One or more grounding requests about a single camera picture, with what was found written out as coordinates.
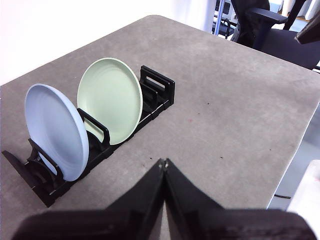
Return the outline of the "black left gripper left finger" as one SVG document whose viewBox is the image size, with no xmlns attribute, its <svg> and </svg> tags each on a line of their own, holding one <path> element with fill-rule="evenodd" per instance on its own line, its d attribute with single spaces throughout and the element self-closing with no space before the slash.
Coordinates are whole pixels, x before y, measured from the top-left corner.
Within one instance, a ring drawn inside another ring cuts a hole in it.
<svg viewBox="0 0 320 240">
<path fill-rule="evenodd" d="M 105 209 L 47 211 L 26 218 L 15 240 L 146 240 L 163 207 L 165 161 L 159 159 Z"/>
</svg>

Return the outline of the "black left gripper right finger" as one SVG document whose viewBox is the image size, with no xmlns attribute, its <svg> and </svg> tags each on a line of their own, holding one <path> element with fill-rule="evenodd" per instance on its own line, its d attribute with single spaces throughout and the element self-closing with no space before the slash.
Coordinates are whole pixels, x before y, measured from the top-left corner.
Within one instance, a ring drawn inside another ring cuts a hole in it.
<svg viewBox="0 0 320 240">
<path fill-rule="evenodd" d="M 188 240 L 314 240 L 296 213 L 279 209 L 227 209 L 164 160 L 166 204 L 182 238 Z"/>
</svg>

